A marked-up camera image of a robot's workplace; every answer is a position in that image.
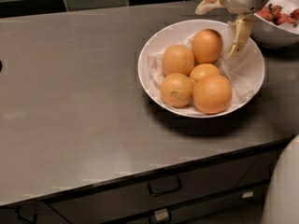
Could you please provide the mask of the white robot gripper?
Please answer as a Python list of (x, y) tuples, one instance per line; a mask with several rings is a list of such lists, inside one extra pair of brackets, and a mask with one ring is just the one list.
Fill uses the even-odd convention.
[(197, 15), (204, 15), (215, 8), (226, 7), (231, 13), (241, 14), (234, 21), (228, 22), (228, 34), (230, 48), (228, 58), (237, 57), (249, 41), (254, 27), (254, 16), (252, 14), (261, 8), (269, 0), (202, 0), (195, 9)]

